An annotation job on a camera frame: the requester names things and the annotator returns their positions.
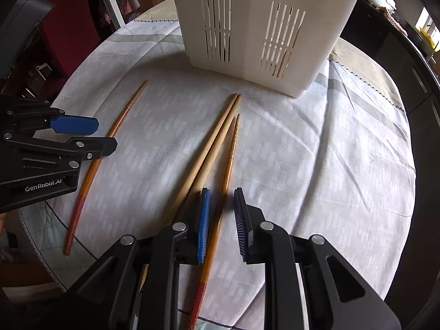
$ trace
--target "bamboo chopstick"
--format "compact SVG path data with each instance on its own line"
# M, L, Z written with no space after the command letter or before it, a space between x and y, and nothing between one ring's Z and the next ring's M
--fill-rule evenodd
M241 94L239 94L237 96L237 99L234 101L234 104L232 105L232 108L230 109L230 112L227 115L226 120L224 121L223 126L219 134L217 135L217 138L215 139L215 142L211 147L210 152L208 153L208 156L206 157L202 165L202 168L199 171L199 174L197 175L197 178L195 179L193 185L191 186L190 191L188 192L188 196L185 199L184 207L191 206L194 203L195 198L199 196L203 186L205 185L206 179L208 178L208 174L210 173L214 161L221 149L224 138L226 137L226 134L229 131L229 127L232 123L232 120L234 119L234 114L237 111L241 98L242 96Z
M119 114L117 119L114 121L110 131L107 133L107 137L111 138L114 137L124 121L125 117L128 114L128 111L131 109L133 104L135 103L136 99L140 96L144 88L148 85L149 80L146 80L142 83L142 85L139 87L139 89L136 91L136 93L131 97L130 101L125 106L124 110ZM87 175L84 179L84 182L81 186L81 190L78 194L78 198L76 199L76 204L73 209L72 218L70 220L69 229L67 230L67 236L65 237L64 242L64 254L69 255L70 250L72 249L73 244L73 238L75 237L75 231L76 226L78 225L78 221L80 219L81 211L85 203L85 199L87 197L87 194L89 193L90 186L93 183L93 179L96 176L96 172L98 171L98 168L100 167L102 158L93 160L92 164L90 165L90 168L87 171Z
M235 121L234 134L230 143L229 158L226 164L223 181L220 188L219 198L214 211L214 220L211 229L210 240L206 249L205 262L200 273L199 283L197 284L197 291L194 303L191 309L190 318L186 326L186 330L195 330L197 318L202 307L203 296L205 295L206 285L210 277L211 268L214 262L214 254L216 252L217 243L220 236L220 229L223 220L223 210L226 203L227 193L229 190L230 177L232 175L232 165L234 164L235 147L237 145L238 130L240 129L240 114L237 115Z
M194 180L196 179L197 174L199 174L200 169L202 167L202 164L204 163L205 159L207 158L207 155L210 152L211 147L213 146L214 142L216 141L217 135L219 134L223 124L225 123L226 118L230 114L233 106L235 105L237 98L238 98L238 95L234 94L232 100L230 101L230 103L228 104L226 109L223 111L223 113L222 113L220 119L218 120L217 124L215 125L210 137L208 138L208 141L203 146L202 151L197 156L197 159L196 159L192 169L190 170L188 177L185 179L185 182L181 186L178 194L175 196L175 199L174 199L172 205L169 208L167 208L165 218L162 221L161 229L165 228L166 226L169 226L171 224L177 211L179 210L179 208L182 206L183 202L185 201L185 198L191 189L191 185L194 183Z
M289 51L289 55L287 56L287 61L285 62L285 67L284 67L284 69L283 69L282 72L281 72L281 77L283 76L284 71L285 71L285 69L287 68L287 65L289 65L290 57L292 57L292 50L293 50L293 48L295 47L295 45L296 45L296 40L298 39L298 35L300 34L300 30L301 30L302 22L303 22L303 20L304 20L304 14L305 14L305 12L303 13L303 15L302 15L302 17L301 17L301 21L300 21L300 24L299 24L299 26L298 26L298 30L296 30L295 39L293 40L291 50ZM279 76L279 73L280 73L280 71L281 71L281 68L282 68L282 63L281 63L281 65L280 65L280 68L279 68L278 73L277 73L277 75L276 75L277 77Z

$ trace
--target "window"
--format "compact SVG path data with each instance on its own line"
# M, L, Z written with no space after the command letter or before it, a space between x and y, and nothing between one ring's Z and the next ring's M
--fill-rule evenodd
M427 36L431 39L431 45L437 52L440 50L440 32L438 28L435 26L430 14L423 8L422 13L420 14L419 20L415 24L415 27L421 32L421 34Z

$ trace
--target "chair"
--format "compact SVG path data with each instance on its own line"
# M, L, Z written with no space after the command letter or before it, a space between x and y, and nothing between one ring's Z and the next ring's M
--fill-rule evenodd
M42 23L42 35L56 67L69 78L99 45L87 0L47 0L55 5Z

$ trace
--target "white tablecloth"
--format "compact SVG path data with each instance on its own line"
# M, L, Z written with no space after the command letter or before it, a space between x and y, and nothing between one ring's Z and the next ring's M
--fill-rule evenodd
M324 235L384 298L414 207L410 129L395 102L345 67L325 61L309 90L294 99L193 68L178 22L127 24L83 62L54 102L67 114L97 117L95 135L105 136L142 81L150 80L116 135L116 151L101 164L72 254L64 256L62 245L77 192L50 200L54 212L44 203L20 210L44 264L68 288L121 235L154 235L225 100L242 93L231 195L242 187L249 204L293 235ZM39 137L69 135L43 131ZM206 183L213 205L229 140L230 134ZM88 166L83 163L80 185ZM181 267L182 323L198 273L198 267ZM229 202L201 326L262 329L263 286L263 265L241 259Z

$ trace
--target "red-tipped chopstick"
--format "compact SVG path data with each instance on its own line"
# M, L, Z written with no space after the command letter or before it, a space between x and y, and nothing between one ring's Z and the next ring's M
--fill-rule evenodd
M223 218L223 209L229 190L229 181L232 175L232 165L234 163L235 147L237 145L238 130L240 129L240 114L237 115L235 121L234 134L232 135L232 141L230 143L229 158L226 165L226 170L223 176L222 185L220 188L219 198L214 211L214 221L211 230L210 240L206 249L205 261L202 266L202 272L200 273L199 283L197 284L197 291L195 293L194 303L191 309L190 318L186 330L195 330L197 318L202 307L203 296L205 295L206 285L210 277L211 268L214 262L214 254L216 252L217 243L220 236L220 229Z

